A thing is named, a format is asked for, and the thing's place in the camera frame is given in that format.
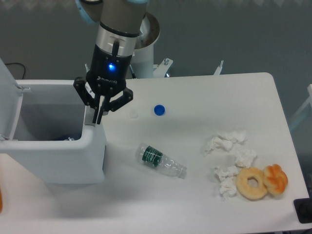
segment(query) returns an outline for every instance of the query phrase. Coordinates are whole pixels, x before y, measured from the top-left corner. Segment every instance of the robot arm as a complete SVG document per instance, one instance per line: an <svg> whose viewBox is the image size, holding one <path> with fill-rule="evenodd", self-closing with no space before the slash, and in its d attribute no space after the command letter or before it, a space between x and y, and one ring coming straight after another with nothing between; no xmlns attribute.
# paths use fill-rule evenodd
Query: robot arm
<svg viewBox="0 0 312 234"><path fill-rule="evenodd" d="M91 68L86 78L77 78L74 87L85 105L95 110L93 123L100 124L108 111L116 111L133 99L133 92L126 87L126 75L135 49L137 36L145 15L148 0L82 0L82 4L102 5L100 26L94 48ZM87 92L89 83L95 98ZM123 92L114 101L112 97ZM105 96L100 106L100 97Z"/></svg>

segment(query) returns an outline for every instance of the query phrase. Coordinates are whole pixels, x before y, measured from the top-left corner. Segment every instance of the donut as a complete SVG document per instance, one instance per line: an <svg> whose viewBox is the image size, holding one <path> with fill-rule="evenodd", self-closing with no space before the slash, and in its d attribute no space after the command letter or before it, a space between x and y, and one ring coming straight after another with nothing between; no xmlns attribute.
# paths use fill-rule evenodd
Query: donut
<svg viewBox="0 0 312 234"><path fill-rule="evenodd" d="M255 179L257 187L248 184L248 179ZM263 184L263 171L256 167L243 168L236 177L238 191L250 200L257 200L264 197L268 190Z"/></svg>
<svg viewBox="0 0 312 234"><path fill-rule="evenodd" d="M272 195L282 194L288 185L288 178L278 164L263 169L263 183Z"/></svg>

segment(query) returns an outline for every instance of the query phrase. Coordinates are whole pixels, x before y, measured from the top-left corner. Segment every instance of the orange object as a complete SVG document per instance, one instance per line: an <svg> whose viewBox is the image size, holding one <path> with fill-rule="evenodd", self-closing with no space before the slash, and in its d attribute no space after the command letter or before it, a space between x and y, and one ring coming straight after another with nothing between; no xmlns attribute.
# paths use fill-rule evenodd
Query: orange object
<svg viewBox="0 0 312 234"><path fill-rule="evenodd" d="M263 169L263 183L272 195L282 194L288 185L288 178L282 168L273 164Z"/></svg>

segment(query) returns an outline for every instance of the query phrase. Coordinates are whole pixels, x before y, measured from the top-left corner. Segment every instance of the crumpled tissue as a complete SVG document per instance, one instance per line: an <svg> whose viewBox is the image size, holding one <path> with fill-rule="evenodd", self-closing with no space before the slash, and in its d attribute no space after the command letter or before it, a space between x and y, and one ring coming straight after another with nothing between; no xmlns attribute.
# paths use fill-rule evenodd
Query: crumpled tissue
<svg viewBox="0 0 312 234"><path fill-rule="evenodd" d="M236 194L235 177L227 177L220 183L219 192L223 200L229 199Z"/></svg>
<svg viewBox="0 0 312 234"><path fill-rule="evenodd" d="M255 150L237 151L235 155L235 165L237 167L250 168L254 158L257 156Z"/></svg>
<svg viewBox="0 0 312 234"><path fill-rule="evenodd" d="M209 154L214 149L223 149L229 152L233 147L233 143L228 140L220 139L218 137L214 137L210 144L208 143L207 149L205 150L206 155Z"/></svg>
<svg viewBox="0 0 312 234"><path fill-rule="evenodd" d="M228 177L232 177L238 174L238 169L236 166L230 166L226 169L221 167L216 167L214 173L219 177L220 181L224 181L224 179Z"/></svg>
<svg viewBox="0 0 312 234"><path fill-rule="evenodd" d="M218 133L221 139L229 140L233 144L243 144L247 140L247 132L246 131L233 131L233 132L222 132Z"/></svg>

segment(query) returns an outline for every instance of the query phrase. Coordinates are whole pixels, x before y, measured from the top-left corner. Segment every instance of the water bottle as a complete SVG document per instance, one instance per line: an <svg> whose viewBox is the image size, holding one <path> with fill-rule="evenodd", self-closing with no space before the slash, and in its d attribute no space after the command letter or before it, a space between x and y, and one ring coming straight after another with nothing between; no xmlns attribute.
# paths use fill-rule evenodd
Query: water bottle
<svg viewBox="0 0 312 234"><path fill-rule="evenodd" d="M154 168L163 175L177 176L182 179L186 175L187 168L185 166L145 143L139 145L136 151L136 158L138 162Z"/></svg>

